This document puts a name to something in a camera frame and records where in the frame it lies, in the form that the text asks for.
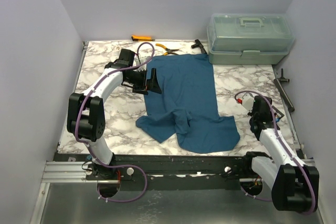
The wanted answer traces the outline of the blue t-shirt garment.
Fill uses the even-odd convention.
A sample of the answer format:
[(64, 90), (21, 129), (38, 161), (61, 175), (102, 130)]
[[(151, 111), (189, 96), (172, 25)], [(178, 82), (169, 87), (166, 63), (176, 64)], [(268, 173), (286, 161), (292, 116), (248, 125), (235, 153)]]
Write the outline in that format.
[(136, 126), (159, 143), (173, 134), (179, 147), (206, 154), (232, 150), (240, 140), (233, 116), (218, 113), (214, 69), (206, 54), (155, 56), (161, 94), (145, 95), (146, 115)]

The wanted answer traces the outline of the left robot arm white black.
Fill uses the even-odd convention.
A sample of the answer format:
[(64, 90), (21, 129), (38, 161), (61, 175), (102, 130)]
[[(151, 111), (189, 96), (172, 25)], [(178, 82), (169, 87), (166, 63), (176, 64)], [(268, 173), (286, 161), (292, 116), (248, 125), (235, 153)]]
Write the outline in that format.
[(135, 66), (133, 62), (136, 55), (132, 50), (121, 49), (118, 59), (105, 65), (102, 75), (94, 84), (86, 91), (74, 92), (69, 97), (67, 131), (74, 135), (77, 142), (87, 147), (93, 167), (104, 179), (112, 179), (118, 168), (115, 155), (103, 137), (106, 127), (104, 103), (107, 98), (125, 82), (130, 84), (133, 93), (162, 93), (156, 68), (137, 70), (147, 65), (152, 57)]

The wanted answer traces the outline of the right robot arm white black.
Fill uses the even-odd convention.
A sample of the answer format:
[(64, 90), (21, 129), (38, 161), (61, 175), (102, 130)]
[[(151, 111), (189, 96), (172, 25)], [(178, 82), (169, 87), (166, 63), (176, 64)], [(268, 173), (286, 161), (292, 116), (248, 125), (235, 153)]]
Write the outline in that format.
[(271, 200), (279, 211), (311, 214), (318, 207), (319, 172), (309, 166), (290, 148), (277, 125), (271, 99), (246, 92), (240, 103), (250, 116), (250, 130), (267, 149), (268, 154), (246, 154), (241, 165), (249, 178), (259, 175), (271, 189)]

